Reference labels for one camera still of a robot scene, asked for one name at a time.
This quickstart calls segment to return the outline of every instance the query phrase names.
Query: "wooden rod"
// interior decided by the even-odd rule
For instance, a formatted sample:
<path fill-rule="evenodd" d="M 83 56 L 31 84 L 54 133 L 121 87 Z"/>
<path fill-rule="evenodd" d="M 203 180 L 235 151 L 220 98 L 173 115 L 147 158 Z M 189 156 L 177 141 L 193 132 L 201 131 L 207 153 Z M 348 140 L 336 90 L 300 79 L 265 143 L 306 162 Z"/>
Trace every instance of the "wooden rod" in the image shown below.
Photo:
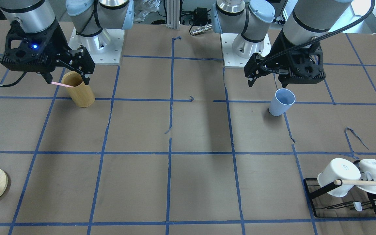
<path fill-rule="evenodd" d="M 365 180 L 334 180 L 336 185 L 359 185 L 359 186 L 376 186 L 376 181 L 365 181 Z"/>

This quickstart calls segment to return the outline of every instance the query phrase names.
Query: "floor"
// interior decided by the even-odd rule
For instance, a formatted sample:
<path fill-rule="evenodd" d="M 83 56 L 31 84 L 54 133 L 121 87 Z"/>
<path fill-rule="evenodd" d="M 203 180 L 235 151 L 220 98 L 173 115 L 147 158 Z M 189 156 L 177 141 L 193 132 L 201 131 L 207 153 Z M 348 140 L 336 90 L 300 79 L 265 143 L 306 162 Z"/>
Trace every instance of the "floor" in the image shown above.
<path fill-rule="evenodd" d="M 331 159 L 376 159 L 376 36 L 324 40 L 326 81 L 289 85 L 279 117 L 279 82 L 248 88 L 219 40 L 134 25 L 121 66 L 96 66 L 88 108 L 35 73 L 0 89 L 0 235 L 376 235 L 376 217 L 315 217 L 303 184 Z M 0 65 L 0 81 L 18 76 Z"/>

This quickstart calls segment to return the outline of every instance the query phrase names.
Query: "bamboo cup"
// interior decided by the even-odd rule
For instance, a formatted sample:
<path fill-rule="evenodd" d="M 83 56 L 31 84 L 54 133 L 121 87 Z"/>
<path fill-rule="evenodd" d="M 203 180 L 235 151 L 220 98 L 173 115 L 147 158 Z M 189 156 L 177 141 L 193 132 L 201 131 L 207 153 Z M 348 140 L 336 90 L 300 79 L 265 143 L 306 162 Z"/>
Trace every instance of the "bamboo cup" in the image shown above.
<path fill-rule="evenodd" d="M 75 71 L 66 73 L 62 78 L 62 83 L 72 86 L 65 89 L 77 106 L 85 108 L 94 103 L 94 93 L 89 85 L 85 85 L 79 73 Z"/>

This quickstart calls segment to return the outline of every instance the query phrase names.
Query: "metal post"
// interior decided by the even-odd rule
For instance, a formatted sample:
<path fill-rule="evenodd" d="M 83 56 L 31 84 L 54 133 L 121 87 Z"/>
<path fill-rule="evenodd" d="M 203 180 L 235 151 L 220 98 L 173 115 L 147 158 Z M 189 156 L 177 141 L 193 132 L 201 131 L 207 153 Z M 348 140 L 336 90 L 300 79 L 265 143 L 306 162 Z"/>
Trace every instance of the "metal post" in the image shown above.
<path fill-rule="evenodd" d="M 180 19 L 180 0 L 166 1 L 167 21 L 166 27 L 171 29 L 179 29 Z"/>

